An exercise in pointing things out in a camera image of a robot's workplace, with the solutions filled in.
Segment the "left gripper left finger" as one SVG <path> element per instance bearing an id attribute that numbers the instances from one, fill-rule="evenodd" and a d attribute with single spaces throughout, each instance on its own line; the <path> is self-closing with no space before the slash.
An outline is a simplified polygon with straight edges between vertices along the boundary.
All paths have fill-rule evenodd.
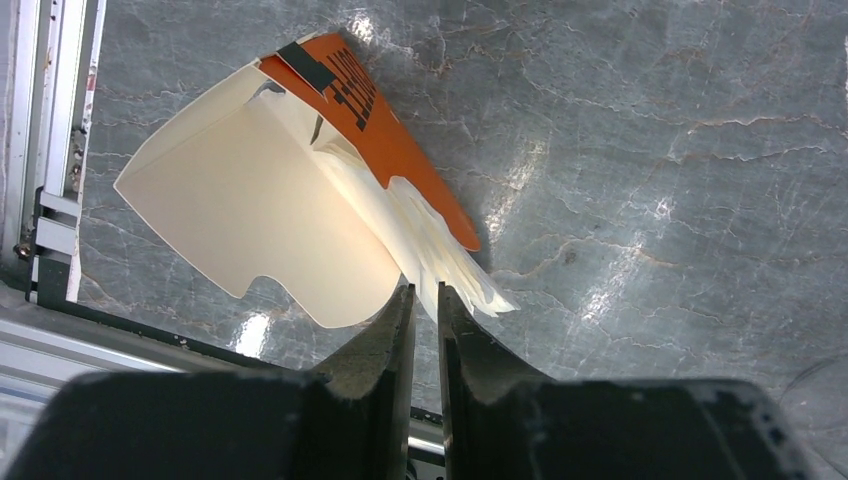
<path id="1" fill-rule="evenodd" d="M 415 289 L 308 370 L 78 376 L 41 413 L 10 479 L 402 479 Z"/>

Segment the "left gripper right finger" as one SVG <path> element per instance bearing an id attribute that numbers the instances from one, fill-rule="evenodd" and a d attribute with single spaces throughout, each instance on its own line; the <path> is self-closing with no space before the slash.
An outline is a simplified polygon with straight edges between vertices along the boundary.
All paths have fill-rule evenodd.
<path id="1" fill-rule="evenodd" d="M 450 479 L 810 479 L 778 405 L 744 381 L 559 381 L 438 290 Z"/>

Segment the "coffee filter paper pack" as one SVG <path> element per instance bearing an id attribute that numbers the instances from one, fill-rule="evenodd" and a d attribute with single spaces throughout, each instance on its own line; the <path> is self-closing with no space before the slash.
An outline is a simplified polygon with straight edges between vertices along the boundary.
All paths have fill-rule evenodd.
<path id="1" fill-rule="evenodd" d="M 474 260 L 475 226 L 342 35 L 257 59 L 179 111 L 115 191 L 234 297 L 279 283 L 320 326 L 361 323 L 400 279 L 490 317 L 516 304 Z"/>

